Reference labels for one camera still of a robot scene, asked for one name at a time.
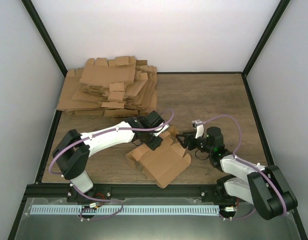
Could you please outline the brown cardboard box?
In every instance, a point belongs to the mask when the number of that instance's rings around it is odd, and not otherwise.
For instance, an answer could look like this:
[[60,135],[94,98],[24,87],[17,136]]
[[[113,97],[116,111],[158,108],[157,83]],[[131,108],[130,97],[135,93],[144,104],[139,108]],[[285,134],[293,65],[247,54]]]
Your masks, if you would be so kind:
[[160,134],[161,145],[151,150],[146,144],[141,144],[127,153],[126,159],[132,168],[141,168],[150,181],[164,189],[178,177],[192,162],[191,155],[176,140],[179,133],[176,126]]

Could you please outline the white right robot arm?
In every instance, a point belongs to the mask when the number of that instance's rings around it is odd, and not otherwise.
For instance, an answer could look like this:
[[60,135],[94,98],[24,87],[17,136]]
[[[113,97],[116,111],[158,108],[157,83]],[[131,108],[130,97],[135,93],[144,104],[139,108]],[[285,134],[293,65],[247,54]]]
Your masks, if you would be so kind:
[[298,206],[298,201],[283,173],[276,165],[264,166],[233,155],[224,144],[218,127],[206,132],[195,130],[176,135],[181,146],[189,151],[208,154],[210,164],[226,173],[217,180],[216,195],[223,202],[239,198],[252,204],[265,220],[286,215]]

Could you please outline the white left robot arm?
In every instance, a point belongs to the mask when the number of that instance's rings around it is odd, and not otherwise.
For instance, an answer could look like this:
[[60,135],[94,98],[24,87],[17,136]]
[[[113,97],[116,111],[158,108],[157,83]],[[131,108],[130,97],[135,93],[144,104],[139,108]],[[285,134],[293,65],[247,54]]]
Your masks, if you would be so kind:
[[134,141],[140,141],[154,151],[163,141],[160,134],[168,128],[169,124],[154,110],[147,116],[128,117],[112,127],[94,132],[79,133],[72,129],[57,145],[52,156],[60,174],[76,187],[79,197],[91,202],[96,196],[94,183],[86,171],[91,156]]

